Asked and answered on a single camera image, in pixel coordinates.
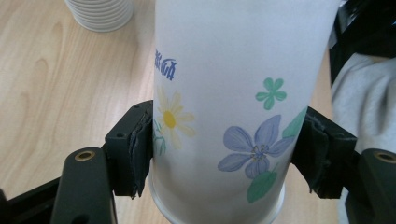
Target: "green leaf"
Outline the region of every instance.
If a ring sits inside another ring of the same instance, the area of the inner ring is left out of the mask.
[[[270,77],[264,80],[264,88],[268,91],[272,91],[274,89],[274,81]]]
[[[274,96],[278,101],[283,101],[288,95],[283,91],[277,91]]]
[[[256,100],[263,101],[265,100],[270,94],[268,92],[259,92],[256,94]]]
[[[270,110],[274,106],[274,103],[274,96],[268,96],[268,98],[264,102],[264,109]]]
[[[301,111],[297,117],[295,117],[291,123],[288,125],[288,127],[283,131],[282,133],[282,137],[286,138],[286,137],[293,137],[296,136],[300,129],[301,126],[303,125],[304,122],[304,118],[305,118],[305,113],[306,113],[306,109],[308,107],[306,107],[305,109],[303,109],[303,111]]]
[[[267,171],[256,176],[247,190],[247,201],[249,203],[254,203],[260,198],[264,197],[274,185],[276,176],[277,173],[271,171]]]
[[[282,85],[283,85],[283,79],[282,78],[278,78],[275,81],[275,84],[274,84],[274,91],[279,90],[282,87]]]

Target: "gray cloth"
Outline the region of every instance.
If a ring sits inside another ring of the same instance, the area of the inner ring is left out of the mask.
[[[333,121],[358,137],[355,150],[396,153],[396,58],[375,63],[354,54],[332,85]],[[348,223],[347,191],[339,203],[339,223]]]

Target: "cup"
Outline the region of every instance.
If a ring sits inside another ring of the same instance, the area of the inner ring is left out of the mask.
[[[149,185],[172,223],[269,223],[338,0],[157,0]]]
[[[110,32],[125,25],[134,13],[131,0],[64,0],[76,22],[95,32]]]

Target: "purple flower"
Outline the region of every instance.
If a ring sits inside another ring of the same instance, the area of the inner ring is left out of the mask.
[[[232,172],[239,170],[246,162],[245,168],[248,178],[254,179],[257,175],[269,169],[268,156],[279,157],[294,141],[294,136],[276,141],[279,134],[280,115],[266,120],[254,135],[254,144],[250,135],[242,128],[233,126],[224,134],[224,146],[233,153],[225,157],[218,165],[220,171]]]

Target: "yellow flower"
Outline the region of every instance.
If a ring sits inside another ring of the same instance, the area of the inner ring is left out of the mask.
[[[157,95],[160,103],[158,110],[161,116],[158,117],[158,121],[161,124],[161,135],[170,138],[175,149],[181,149],[182,144],[178,133],[183,133],[188,137],[195,136],[195,130],[184,124],[194,121],[194,115],[183,112],[183,106],[180,105],[180,93],[175,92],[171,101],[169,101],[163,87],[159,87],[157,88]]]

